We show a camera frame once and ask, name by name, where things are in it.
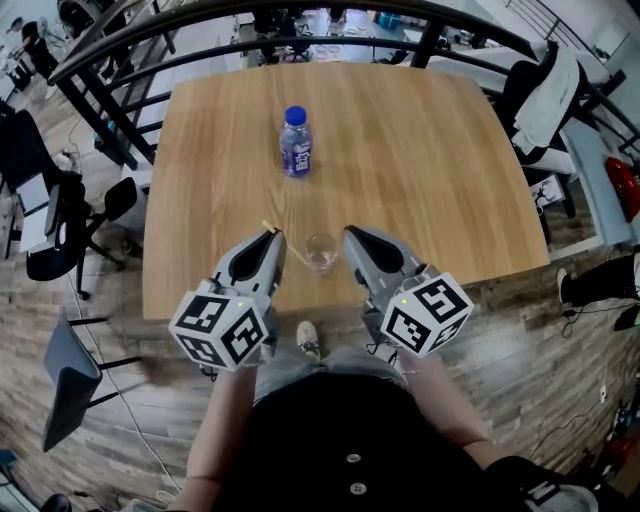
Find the dark grey plastic chair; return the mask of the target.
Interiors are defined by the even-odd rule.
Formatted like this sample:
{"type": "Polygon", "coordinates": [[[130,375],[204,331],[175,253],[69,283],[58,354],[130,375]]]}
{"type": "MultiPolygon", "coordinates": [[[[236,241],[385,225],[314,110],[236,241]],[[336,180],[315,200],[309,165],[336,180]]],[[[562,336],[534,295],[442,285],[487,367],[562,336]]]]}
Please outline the dark grey plastic chair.
{"type": "Polygon", "coordinates": [[[82,424],[86,412],[115,398],[112,392],[94,399],[107,370],[137,363],[140,357],[98,363],[85,347],[75,327],[105,323],[107,317],[69,320],[61,316],[56,324],[44,357],[44,368],[54,387],[55,396],[42,435],[41,449],[49,452],[82,424]]]}

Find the person's left forearm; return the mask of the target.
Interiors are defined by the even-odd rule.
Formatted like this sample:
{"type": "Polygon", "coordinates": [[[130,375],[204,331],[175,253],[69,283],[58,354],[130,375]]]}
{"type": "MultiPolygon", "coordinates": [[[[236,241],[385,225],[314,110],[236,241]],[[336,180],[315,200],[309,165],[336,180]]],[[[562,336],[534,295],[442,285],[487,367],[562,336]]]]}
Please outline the person's left forearm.
{"type": "Polygon", "coordinates": [[[173,503],[185,512],[210,512],[231,469],[251,412],[257,369],[219,373],[192,443],[186,480],[173,503]]]}

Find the person's right forearm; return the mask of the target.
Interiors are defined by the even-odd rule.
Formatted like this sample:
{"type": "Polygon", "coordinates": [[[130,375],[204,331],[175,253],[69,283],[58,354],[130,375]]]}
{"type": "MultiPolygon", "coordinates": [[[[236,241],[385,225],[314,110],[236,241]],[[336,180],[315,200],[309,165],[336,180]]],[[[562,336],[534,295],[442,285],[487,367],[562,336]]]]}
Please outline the person's right forearm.
{"type": "Polygon", "coordinates": [[[439,435],[462,448],[482,469],[509,455],[491,439],[481,415],[438,355],[418,358],[403,348],[398,354],[419,410],[439,435]]]}

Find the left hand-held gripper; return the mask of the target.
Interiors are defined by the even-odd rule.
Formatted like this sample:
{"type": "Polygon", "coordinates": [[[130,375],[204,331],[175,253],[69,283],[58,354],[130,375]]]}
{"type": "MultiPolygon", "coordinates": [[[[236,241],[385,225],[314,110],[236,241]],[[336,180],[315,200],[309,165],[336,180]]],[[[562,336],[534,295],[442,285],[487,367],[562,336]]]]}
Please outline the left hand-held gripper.
{"type": "Polygon", "coordinates": [[[191,361],[238,370],[255,354],[274,354],[278,334],[272,295],[285,261],[284,234],[266,229],[232,247],[211,277],[185,293],[168,329],[191,361]]]}

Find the light grey table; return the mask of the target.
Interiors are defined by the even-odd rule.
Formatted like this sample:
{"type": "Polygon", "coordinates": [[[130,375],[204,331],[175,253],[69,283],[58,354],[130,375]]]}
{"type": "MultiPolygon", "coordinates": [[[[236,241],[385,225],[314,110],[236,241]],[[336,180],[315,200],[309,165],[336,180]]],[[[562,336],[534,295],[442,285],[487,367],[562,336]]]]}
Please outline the light grey table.
{"type": "Polygon", "coordinates": [[[605,170],[610,151],[600,133],[579,120],[571,119],[561,130],[561,136],[577,171],[593,220],[595,235],[549,253],[559,260],[601,246],[629,242],[640,243],[640,213],[626,221],[613,185],[605,170]]]}

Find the person's left white shoe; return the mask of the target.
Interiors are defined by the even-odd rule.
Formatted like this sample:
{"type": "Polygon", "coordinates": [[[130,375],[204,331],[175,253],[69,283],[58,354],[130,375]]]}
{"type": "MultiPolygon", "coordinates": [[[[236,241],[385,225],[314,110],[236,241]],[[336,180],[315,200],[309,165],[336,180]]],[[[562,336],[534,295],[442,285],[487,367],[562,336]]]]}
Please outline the person's left white shoe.
{"type": "Polygon", "coordinates": [[[316,327],[308,320],[299,323],[296,331],[296,343],[303,354],[313,361],[321,360],[321,349],[316,327]]]}

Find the clear drinking glass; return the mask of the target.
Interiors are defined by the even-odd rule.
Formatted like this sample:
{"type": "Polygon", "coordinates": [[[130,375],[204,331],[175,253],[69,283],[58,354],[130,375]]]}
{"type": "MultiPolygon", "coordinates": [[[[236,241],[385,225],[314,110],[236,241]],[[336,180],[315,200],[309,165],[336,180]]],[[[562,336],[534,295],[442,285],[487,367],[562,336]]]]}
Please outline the clear drinking glass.
{"type": "Polygon", "coordinates": [[[317,275],[325,275],[332,270],[338,257],[336,241],[328,234],[314,234],[306,242],[305,255],[311,270],[317,275]]]}

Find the person's grey shorts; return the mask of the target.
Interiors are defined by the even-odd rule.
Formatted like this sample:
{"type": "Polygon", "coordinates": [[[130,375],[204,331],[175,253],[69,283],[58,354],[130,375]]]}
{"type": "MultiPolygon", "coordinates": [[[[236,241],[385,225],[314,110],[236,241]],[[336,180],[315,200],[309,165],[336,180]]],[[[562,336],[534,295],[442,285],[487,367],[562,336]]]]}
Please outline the person's grey shorts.
{"type": "Polygon", "coordinates": [[[339,346],[319,361],[297,346],[286,346],[279,347],[275,355],[258,368],[254,402],[314,374],[370,376],[408,388],[406,379],[398,371],[360,346],[339,346]]]}

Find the wooden table with white legs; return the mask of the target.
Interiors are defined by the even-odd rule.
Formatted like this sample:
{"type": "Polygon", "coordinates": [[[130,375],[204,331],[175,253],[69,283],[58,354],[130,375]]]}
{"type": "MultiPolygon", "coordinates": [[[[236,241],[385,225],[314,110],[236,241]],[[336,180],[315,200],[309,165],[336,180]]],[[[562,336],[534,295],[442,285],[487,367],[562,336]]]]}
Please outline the wooden table with white legs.
{"type": "Polygon", "coordinates": [[[461,284],[549,262],[527,182],[484,93],[426,69],[284,64],[179,83],[152,172],[144,317],[171,318],[262,220],[299,252],[314,234],[378,228],[461,284]],[[303,177],[282,168],[290,106],[305,108],[313,136],[303,177]]]}

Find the person's black shirt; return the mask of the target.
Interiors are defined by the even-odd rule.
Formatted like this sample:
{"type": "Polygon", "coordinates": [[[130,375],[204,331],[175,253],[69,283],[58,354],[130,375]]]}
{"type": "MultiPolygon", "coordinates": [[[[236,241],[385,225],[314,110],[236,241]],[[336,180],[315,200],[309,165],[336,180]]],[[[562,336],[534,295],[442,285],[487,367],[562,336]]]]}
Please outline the person's black shirt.
{"type": "Polygon", "coordinates": [[[317,373],[252,408],[212,512],[598,512],[526,459],[481,468],[401,387],[317,373]]]}

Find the black metal railing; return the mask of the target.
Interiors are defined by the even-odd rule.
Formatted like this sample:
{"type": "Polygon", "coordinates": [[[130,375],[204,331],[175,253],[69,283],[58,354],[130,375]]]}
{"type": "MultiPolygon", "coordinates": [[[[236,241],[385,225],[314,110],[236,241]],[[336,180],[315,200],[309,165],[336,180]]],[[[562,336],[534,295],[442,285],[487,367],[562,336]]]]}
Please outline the black metal railing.
{"type": "Polygon", "coordinates": [[[93,129],[98,137],[96,148],[115,164],[128,165],[131,169],[138,167],[138,161],[131,153],[133,150],[137,150],[148,162],[154,161],[156,148],[144,136],[160,130],[162,124],[155,122],[139,127],[129,116],[148,106],[167,101],[170,95],[142,95],[136,101],[130,98],[116,101],[113,91],[155,76],[161,71],[192,62],[242,54],[268,46],[363,46],[403,51],[411,56],[410,65],[413,68],[424,69],[431,60],[441,57],[494,74],[508,75],[509,71],[504,66],[439,47],[438,40],[447,28],[460,29],[481,39],[492,40],[503,48],[536,61],[541,61],[551,53],[550,49],[537,49],[524,38],[477,16],[428,0],[196,0],[166,11],[156,10],[148,18],[132,22],[111,35],[98,34],[126,7],[139,2],[141,0],[117,0],[92,27],[84,31],[49,79],[50,84],[60,89],[93,129]],[[374,10],[415,17],[424,21],[426,27],[415,42],[338,35],[277,36],[228,43],[175,56],[170,60],[154,52],[158,40],[164,40],[166,51],[173,53],[175,33],[184,27],[258,10],[289,8],[374,10]]]}

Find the white paper stack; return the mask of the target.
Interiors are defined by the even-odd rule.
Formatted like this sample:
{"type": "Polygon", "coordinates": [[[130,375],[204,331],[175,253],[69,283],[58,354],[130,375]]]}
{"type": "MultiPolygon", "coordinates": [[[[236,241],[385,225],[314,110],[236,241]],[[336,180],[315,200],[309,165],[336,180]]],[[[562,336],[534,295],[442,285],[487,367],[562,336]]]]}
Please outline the white paper stack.
{"type": "Polygon", "coordinates": [[[67,223],[62,215],[62,189],[46,188],[38,174],[17,188],[24,214],[20,251],[36,253],[59,249],[66,242],[67,223]]]}

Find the red bag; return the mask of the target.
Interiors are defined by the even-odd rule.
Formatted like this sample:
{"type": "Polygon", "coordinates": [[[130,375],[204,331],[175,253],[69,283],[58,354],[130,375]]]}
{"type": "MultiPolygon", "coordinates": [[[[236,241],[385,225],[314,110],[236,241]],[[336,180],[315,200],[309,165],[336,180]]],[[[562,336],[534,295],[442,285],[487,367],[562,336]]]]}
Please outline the red bag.
{"type": "Polygon", "coordinates": [[[605,170],[621,204],[625,219],[631,223],[640,213],[640,185],[636,182],[631,168],[623,161],[609,157],[605,170]]]}

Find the white deer print sign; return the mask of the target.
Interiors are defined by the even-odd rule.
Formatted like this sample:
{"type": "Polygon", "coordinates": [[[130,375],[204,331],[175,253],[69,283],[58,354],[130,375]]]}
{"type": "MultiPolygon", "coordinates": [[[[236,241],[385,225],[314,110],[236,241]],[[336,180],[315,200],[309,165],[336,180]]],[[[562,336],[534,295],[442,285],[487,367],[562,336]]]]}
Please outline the white deer print sign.
{"type": "Polygon", "coordinates": [[[539,215],[544,212],[546,206],[565,200],[565,194],[555,174],[530,185],[529,190],[539,215]]]}

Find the blue-capped plastic bottle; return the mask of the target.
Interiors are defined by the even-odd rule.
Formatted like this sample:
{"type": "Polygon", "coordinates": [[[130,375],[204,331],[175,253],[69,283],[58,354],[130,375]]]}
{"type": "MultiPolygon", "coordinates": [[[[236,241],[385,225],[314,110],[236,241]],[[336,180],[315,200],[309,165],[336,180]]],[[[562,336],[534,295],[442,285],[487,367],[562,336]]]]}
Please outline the blue-capped plastic bottle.
{"type": "Polygon", "coordinates": [[[305,108],[288,107],[279,134],[282,168],[287,176],[303,177],[311,172],[312,147],[313,136],[305,108]]]}

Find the white jacket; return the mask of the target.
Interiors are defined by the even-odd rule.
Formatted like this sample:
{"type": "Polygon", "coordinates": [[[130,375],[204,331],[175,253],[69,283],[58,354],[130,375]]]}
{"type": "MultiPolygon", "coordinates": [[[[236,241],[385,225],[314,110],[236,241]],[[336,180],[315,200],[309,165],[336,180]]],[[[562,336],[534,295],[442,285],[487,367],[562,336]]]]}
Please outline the white jacket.
{"type": "Polygon", "coordinates": [[[547,55],[553,48],[557,52],[549,73],[514,116],[516,133],[511,142],[524,155],[529,155],[536,148],[549,146],[580,84],[581,67],[574,54],[550,41],[547,55]]]}

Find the black office chair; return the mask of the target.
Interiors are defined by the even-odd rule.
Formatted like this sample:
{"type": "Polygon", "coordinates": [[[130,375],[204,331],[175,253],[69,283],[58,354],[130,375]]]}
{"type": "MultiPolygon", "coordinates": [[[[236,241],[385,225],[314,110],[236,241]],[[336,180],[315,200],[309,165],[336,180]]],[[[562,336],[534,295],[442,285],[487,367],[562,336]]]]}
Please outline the black office chair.
{"type": "MultiPolygon", "coordinates": [[[[37,282],[58,279],[70,271],[76,274],[76,294],[87,301],[90,293],[83,289],[83,268],[86,252],[91,249],[112,262],[118,270],[125,267],[94,242],[93,236],[105,223],[127,225],[129,219],[144,215],[146,196],[137,183],[127,177],[111,187],[104,196],[104,207],[94,211],[85,200],[82,176],[73,170],[63,170],[54,161],[43,141],[32,115],[21,110],[0,122],[0,181],[18,199],[17,188],[41,174],[46,188],[59,184],[62,189],[62,215],[67,223],[66,242],[59,249],[26,254],[28,277],[37,282]]],[[[20,244],[22,227],[9,231],[9,242],[20,244]]]]}
{"type": "Polygon", "coordinates": [[[513,127],[514,116],[528,97],[528,95],[536,88],[549,73],[552,63],[555,60],[557,50],[553,48],[550,55],[548,52],[548,43],[546,49],[541,54],[541,60],[537,63],[521,60],[516,62],[510,69],[502,96],[495,104],[495,112],[501,122],[504,131],[509,138],[511,146],[516,154],[519,163],[522,166],[527,185],[533,185],[550,174],[560,172],[560,159],[552,157],[550,161],[545,161],[544,157],[547,152],[552,150],[552,144],[559,140],[560,131],[566,123],[579,109],[579,97],[586,92],[589,84],[587,75],[582,65],[581,80],[578,91],[570,104],[569,110],[562,119],[560,128],[554,134],[547,148],[536,148],[529,155],[524,155],[520,149],[515,147],[511,142],[511,137],[516,133],[513,127]]]}

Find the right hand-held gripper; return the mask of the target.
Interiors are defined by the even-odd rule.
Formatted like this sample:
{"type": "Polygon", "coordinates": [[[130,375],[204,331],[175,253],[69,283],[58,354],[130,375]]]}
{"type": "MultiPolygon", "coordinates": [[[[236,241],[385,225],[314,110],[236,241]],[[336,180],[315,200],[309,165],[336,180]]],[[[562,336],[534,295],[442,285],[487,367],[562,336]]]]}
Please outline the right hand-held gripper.
{"type": "Polygon", "coordinates": [[[418,267],[410,247],[397,237],[348,225],[342,243],[358,283],[381,286],[369,294],[362,314],[374,342],[427,356],[451,341],[471,315],[474,304],[453,276],[431,264],[418,267]]]}

